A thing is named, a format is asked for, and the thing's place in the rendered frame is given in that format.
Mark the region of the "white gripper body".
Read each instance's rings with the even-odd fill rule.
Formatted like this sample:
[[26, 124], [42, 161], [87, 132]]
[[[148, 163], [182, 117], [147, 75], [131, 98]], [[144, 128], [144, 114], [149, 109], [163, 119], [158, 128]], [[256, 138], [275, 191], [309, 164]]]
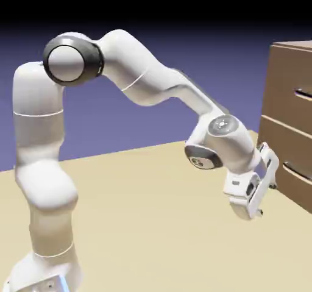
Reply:
[[258, 216], [257, 211], [269, 189], [270, 184], [275, 184], [275, 174], [279, 167], [279, 159], [275, 152], [266, 142], [259, 145], [258, 151], [261, 155], [260, 163], [255, 168], [253, 176], [247, 187], [247, 213], [249, 219]]

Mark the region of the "brown drawer front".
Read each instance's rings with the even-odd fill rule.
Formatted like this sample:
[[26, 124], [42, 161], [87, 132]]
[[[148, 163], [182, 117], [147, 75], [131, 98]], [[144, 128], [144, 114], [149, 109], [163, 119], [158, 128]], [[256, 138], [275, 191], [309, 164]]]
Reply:
[[312, 185], [300, 180], [282, 167], [288, 162], [295, 170], [312, 177], [312, 138], [275, 121], [261, 117], [258, 142], [267, 142], [280, 165], [276, 172], [277, 189], [312, 214]]
[[297, 97], [295, 89], [312, 93], [312, 51], [273, 46], [262, 114], [312, 135], [312, 101]]

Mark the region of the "brown wooden cabinet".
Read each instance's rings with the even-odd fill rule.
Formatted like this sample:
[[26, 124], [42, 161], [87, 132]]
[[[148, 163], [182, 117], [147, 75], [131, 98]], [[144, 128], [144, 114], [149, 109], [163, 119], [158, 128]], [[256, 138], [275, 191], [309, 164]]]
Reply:
[[258, 142], [280, 160], [279, 192], [312, 213], [312, 41], [270, 47]]

